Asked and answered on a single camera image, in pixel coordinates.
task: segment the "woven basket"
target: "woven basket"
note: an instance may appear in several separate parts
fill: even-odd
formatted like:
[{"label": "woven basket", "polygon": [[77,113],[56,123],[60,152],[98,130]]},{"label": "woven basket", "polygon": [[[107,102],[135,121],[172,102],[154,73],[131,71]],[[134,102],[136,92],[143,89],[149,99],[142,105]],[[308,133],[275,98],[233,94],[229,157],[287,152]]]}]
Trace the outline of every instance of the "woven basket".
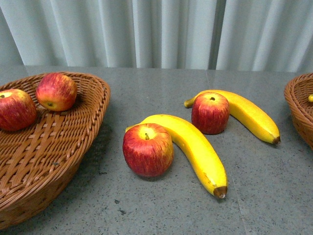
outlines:
[{"label": "woven basket", "polygon": [[50,112],[36,100],[36,87],[46,73],[0,87],[29,93],[38,111],[30,127],[0,130],[0,230],[44,210],[70,182],[98,134],[110,100],[109,85],[91,74],[61,73],[78,87],[75,104],[65,112]]},{"label": "woven basket", "polygon": [[293,125],[313,149],[313,103],[308,102],[310,94],[313,94],[313,73],[295,77],[287,83],[284,90]]}]

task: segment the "wicker basket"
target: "wicker basket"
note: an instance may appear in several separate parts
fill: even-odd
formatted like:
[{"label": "wicker basket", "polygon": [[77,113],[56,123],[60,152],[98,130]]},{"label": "wicker basket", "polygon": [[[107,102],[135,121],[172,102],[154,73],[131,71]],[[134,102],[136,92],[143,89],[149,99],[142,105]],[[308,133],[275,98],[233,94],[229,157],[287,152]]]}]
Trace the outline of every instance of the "wicker basket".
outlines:
[{"label": "wicker basket", "polygon": [[77,83],[75,104],[50,112],[36,100],[39,74],[0,87],[18,88],[33,98],[38,118],[30,127],[0,130],[0,230],[44,210],[67,186],[98,134],[111,95],[109,85],[91,74],[62,71]]},{"label": "wicker basket", "polygon": [[313,103],[308,102],[310,94],[313,94],[313,73],[295,77],[287,83],[284,90],[293,125],[313,149]]}]

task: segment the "fake banana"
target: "fake banana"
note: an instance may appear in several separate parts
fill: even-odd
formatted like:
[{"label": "fake banana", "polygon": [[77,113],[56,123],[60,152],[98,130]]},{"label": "fake banana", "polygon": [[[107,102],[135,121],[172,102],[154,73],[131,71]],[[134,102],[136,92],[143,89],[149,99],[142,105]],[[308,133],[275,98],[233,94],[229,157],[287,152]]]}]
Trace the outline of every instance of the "fake banana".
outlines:
[{"label": "fake banana", "polygon": [[197,96],[205,92],[216,92],[225,96],[229,102],[230,114],[256,137],[268,143],[280,142],[280,133],[275,122],[262,109],[238,94],[222,90],[205,90],[186,100],[184,106],[192,107]]},{"label": "fake banana", "polygon": [[172,115],[152,115],[141,123],[156,123],[168,131],[172,141],[184,152],[198,179],[215,197],[225,198],[225,168],[207,138],[190,122]]}]

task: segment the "fake apple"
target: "fake apple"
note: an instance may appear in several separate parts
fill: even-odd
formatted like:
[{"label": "fake apple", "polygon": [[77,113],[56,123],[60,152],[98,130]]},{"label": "fake apple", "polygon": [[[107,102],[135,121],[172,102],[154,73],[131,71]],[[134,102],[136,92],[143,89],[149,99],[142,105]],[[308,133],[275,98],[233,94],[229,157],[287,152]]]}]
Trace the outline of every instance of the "fake apple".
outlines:
[{"label": "fake apple", "polygon": [[215,135],[224,131],[229,115],[229,102],[226,97],[219,93],[206,92],[195,99],[191,122],[202,133]]},{"label": "fake apple", "polygon": [[59,72],[45,75],[37,89],[36,98],[46,109],[52,111],[65,111],[75,103],[77,85],[75,81]]},{"label": "fake apple", "polygon": [[123,154],[128,167],[137,175],[160,176],[173,162],[172,138],[161,125],[139,124],[125,133]]},{"label": "fake apple", "polygon": [[0,129],[18,131],[30,126],[37,117],[30,95],[20,89],[0,92]]}]

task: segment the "red apple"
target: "red apple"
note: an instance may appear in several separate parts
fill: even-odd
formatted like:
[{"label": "red apple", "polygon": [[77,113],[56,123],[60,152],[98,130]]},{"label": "red apple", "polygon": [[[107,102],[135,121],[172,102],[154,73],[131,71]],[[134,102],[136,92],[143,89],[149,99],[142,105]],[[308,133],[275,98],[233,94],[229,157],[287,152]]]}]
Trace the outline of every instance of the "red apple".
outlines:
[{"label": "red apple", "polygon": [[77,85],[75,81],[59,72],[45,75],[36,89],[38,102],[52,111],[70,109],[75,103],[76,96]]},{"label": "red apple", "polygon": [[0,92],[0,129],[18,131],[30,126],[37,117],[30,95],[20,89]]},{"label": "red apple", "polygon": [[225,96],[206,92],[195,99],[191,111],[191,122],[202,133],[215,135],[224,131],[229,114],[229,102]]},{"label": "red apple", "polygon": [[125,133],[123,154],[127,165],[137,175],[160,176],[174,158],[172,138],[161,125],[139,124]]}]

